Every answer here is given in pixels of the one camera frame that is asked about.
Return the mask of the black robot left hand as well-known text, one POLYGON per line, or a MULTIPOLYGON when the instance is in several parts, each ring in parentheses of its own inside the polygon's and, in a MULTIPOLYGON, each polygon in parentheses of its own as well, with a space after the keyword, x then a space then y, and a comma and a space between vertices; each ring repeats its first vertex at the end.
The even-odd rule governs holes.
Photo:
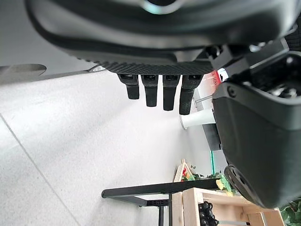
POLYGON ((203 76, 224 69, 213 115, 226 178, 249 201, 280 207, 301 195, 301 48, 298 0, 27 0, 37 33, 101 65, 147 106, 163 76, 164 110, 190 113, 203 76))

